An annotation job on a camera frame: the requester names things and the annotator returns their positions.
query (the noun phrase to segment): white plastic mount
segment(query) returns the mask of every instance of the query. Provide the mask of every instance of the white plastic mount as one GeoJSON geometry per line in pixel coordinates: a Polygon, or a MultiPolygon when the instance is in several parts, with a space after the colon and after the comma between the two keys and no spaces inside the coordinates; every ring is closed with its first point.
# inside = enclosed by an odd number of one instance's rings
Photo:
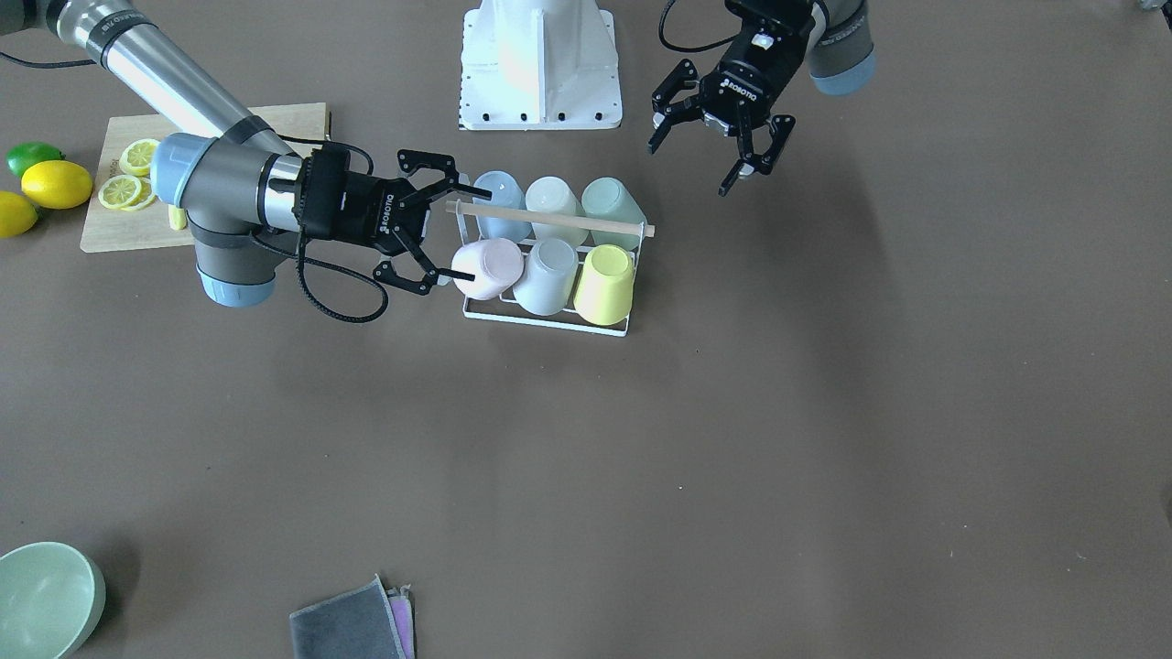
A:
{"type": "Polygon", "coordinates": [[[483,0],[464,15],[459,125],[591,130],[622,121],[614,15],[595,0],[483,0]]]}

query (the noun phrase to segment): cup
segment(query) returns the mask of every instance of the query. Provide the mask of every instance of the cup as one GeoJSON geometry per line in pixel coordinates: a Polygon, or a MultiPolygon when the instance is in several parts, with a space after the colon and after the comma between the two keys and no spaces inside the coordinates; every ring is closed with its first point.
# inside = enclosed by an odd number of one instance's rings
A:
{"type": "Polygon", "coordinates": [[[520,279],[525,257],[517,243],[489,238],[469,243],[451,257],[451,269],[476,276],[473,281],[455,279],[456,287],[473,300],[490,300],[520,279]]]}
{"type": "MultiPolygon", "coordinates": [[[[634,197],[618,178],[599,178],[582,191],[582,209],[586,217],[613,219],[628,224],[642,224],[647,216],[639,209],[634,197]]],[[[613,231],[591,231],[595,245],[619,245],[628,252],[639,246],[639,236],[613,231]]]]}
{"type": "Polygon", "coordinates": [[[574,293],[574,311],[593,325],[614,325],[631,313],[635,264],[618,245],[599,245],[586,254],[574,293]]]}
{"type": "MultiPolygon", "coordinates": [[[[482,204],[525,209],[525,193],[520,191],[520,185],[517,185],[517,181],[506,171],[486,171],[472,185],[492,192],[491,199],[479,201],[482,204]]],[[[477,217],[476,226],[481,230],[481,238],[505,238],[513,243],[520,243],[529,238],[533,230],[533,225],[527,222],[499,217],[477,217]]]]}
{"type": "MultiPolygon", "coordinates": [[[[525,208],[536,212],[552,215],[570,215],[581,217],[582,205],[578,203],[570,185],[557,176],[544,176],[533,182],[525,191],[525,208]]],[[[533,236],[541,238],[560,238],[578,247],[586,242],[590,231],[577,226],[533,223],[533,236]]]]}
{"type": "Polygon", "coordinates": [[[578,251],[560,238],[543,238],[530,250],[513,297],[533,315],[553,315],[566,307],[577,273],[578,251]]]}

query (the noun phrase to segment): black cable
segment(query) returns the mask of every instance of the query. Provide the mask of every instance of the black cable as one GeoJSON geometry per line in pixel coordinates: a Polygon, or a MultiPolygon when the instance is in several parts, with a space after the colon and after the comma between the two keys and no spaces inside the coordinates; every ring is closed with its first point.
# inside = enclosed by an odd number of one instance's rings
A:
{"type": "Polygon", "coordinates": [[[71,60],[68,62],[29,62],[28,60],[13,57],[8,53],[0,53],[0,59],[8,60],[14,64],[20,64],[22,67],[28,67],[30,69],[67,69],[69,67],[88,67],[89,64],[96,63],[94,62],[94,60],[71,60]]]}
{"type": "Polygon", "coordinates": [[[260,236],[258,236],[257,233],[252,235],[252,242],[263,250],[270,251],[274,254],[282,256],[285,258],[294,259],[297,261],[297,279],[298,284],[301,286],[301,292],[305,293],[306,298],[308,298],[309,304],[312,304],[314,307],[316,307],[318,311],[325,313],[326,315],[333,318],[334,320],[341,320],[342,322],[354,322],[356,325],[362,322],[370,322],[372,320],[376,320],[379,317],[381,317],[387,311],[387,307],[390,305],[390,297],[387,294],[387,288],[384,288],[383,285],[376,281],[375,279],[367,277],[361,272],[355,272],[348,267],[306,257],[305,246],[309,243],[309,239],[306,237],[305,233],[301,233],[301,237],[298,239],[297,253],[282,250],[274,245],[270,245],[268,243],[261,240],[260,236]],[[339,272],[341,274],[352,277],[354,279],[369,284],[370,286],[374,286],[375,288],[379,290],[379,293],[382,294],[382,304],[379,305],[377,311],[368,315],[346,315],[342,313],[338,313],[336,311],[326,306],[321,300],[316,298],[316,295],[313,294],[312,291],[309,291],[309,285],[305,280],[306,264],[315,265],[318,267],[322,267],[326,270],[332,270],[334,272],[339,272]]]}
{"type": "Polygon", "coordinates": [[[335,142],[333,140],[308,140],[308,138],[305,138],[305,137],[289,137],[287,135],[280,135],[280,134],[278,134],[277,136],[280,137],[281,140],[286,141],[286,142],[295,142],[298,144],[322,144],[322,145],[325,145],[326,142],[329,142],[331,144],[338,144],[339,147],[343,147],[346,149],[349,149],[350,151],[353,151],[353,152],[362,156],[363,158],[366,158],[366,162],[367,162],[367,176],[370,176],[372,174],[374,174],[374,158],[370,157],[370,154],[363,151],[362,149],[359,149],[354,144],[347,144],[346,142],[335,142]]]}
{"type": "Polygon", "coordinates": [[[662,43],[663,47],[667,48],[668,50],[675,50],[676,53],[703,53],[706,50],[711,50],[713,48],[718,48],[721,46],[724,46],[725,43],[731,43],[732,40],[737,38],[737,35],[734,34],[732,36],[729,36],[728,39],[722,39],[720,41],[714,41],[714,42],[709,43],[708,46],[699,46],[699,47],[676,46],[675,43],[672,43],[670,41],[668,41],[666,36],[663,36],[663,26],[667,25],[667,14],[668,14],[668,12],[672,11],[672,5],[675,5],[675,0],[667,0],[667,5],[663,6],[663,13],[660,14],[660,33],[659,33],[660,34],[660,43],[662,43]]]}

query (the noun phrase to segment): cup rack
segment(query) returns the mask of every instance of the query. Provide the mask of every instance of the cup rack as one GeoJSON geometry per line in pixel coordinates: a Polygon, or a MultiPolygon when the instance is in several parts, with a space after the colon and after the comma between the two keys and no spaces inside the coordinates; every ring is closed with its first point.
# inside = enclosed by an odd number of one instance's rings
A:
{"type": "MultiPolygon", "coordinates": [[[[473,235],[469,232],[468,216],[481,217],[499,217],[502,219],[511,219],[515,222],[532,222],[538,224],[557,224],[561,226],[574,226],[578,229],[587,229],[591,231],[608,231],[613,233],[625,233],[627,236],[638,236],[639,244],[634,250],[627,252],[631,254],[635,263],[635,279],[639,279],[639,258],[643,251],[643,240],[647,238],[653,238],[655,236],[655,225],[648,223],[641,224],[628,224],[626,222],[614,222],[609,219],[595,219],[590,217],[575,217],[567,215],[551,215],[544,212],[525,211],[518,209],[506,209],[500,206],[490,206],[489,204],[475,204],[468,203],[459,199],[447,202],[445,210],[456,216],[456,225],[459,229],[459,240],[461,244],[469,244],[479,239],[479,233],[477,225],[472,222],[472,230],[477,231],[473,235]]],[[[537,240],[532,238],[526,238],[518,243],[517,246],[520,247],[522,253],[529,257],[530,250],[537,240]]],[[[578,277],[581,276],[582,260],[586,254],[594,247],[593,236],[586,239],[586,243],[579,247],[578,251],[578,274],[574,276],[574,290],[578,287],[578,277]]],[[[631,328],[631,314],[628,313],[622,321],[601,327],[598,325],[592,325],[584,320],[577,311],[573,308],[573,297],[568,306],[566,306],[560,312],[550,315],[540,317],[529,313],[517,303],[512,297],[512,288],[502,293],[495,300],[473,300],[470,298],[464,298],[464,318],[473,318],[477,320],[492,320],[497,322],[513,322],[517,325],[532,325],[536,327],[553,327],[557,330],[570,330],[573,332],[588,332],[591,334],[604,334],[607,337],[626,337],[627,331],[631,328]]]]}

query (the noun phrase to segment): blue joint cap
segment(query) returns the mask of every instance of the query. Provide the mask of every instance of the blue joint cap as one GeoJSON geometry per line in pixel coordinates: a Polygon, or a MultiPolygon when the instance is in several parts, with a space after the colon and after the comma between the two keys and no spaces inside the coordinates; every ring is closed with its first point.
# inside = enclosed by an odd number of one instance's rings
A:
{"type": "Polygon", "coordinates": [[[840,74],[831,75],[826,77],[815,77],[813,84],[819,91],[829,96],[846,96],[847,94],[853,94],[863,86],[866,84],[872,76],[875,74],[875,52],[874,48],[863,61],[854,64],[853,67],[844,70],[840,74]]]}
{"type": "Polygon", "coordinates": [[[259,305],[267,300],[268,295],[272,295],[273,290],[277,288],[275,277],[264,284],[232,284],[205,274],[198,266],[196,272],[199,273],[199,279],[204,283],[204,292],[207,293],[207,297],[216,304],[227,307],[240,308],[259,305]]]}
{"type": "Polygon", "coordinates": [[[191,172],[214,142],[211,137],[186,133],[173,133],[159,142],[155,157],[150,161],[150,179],[159,199],[172,206],[183,205],[179,202],[191,179],[191,172]]]}

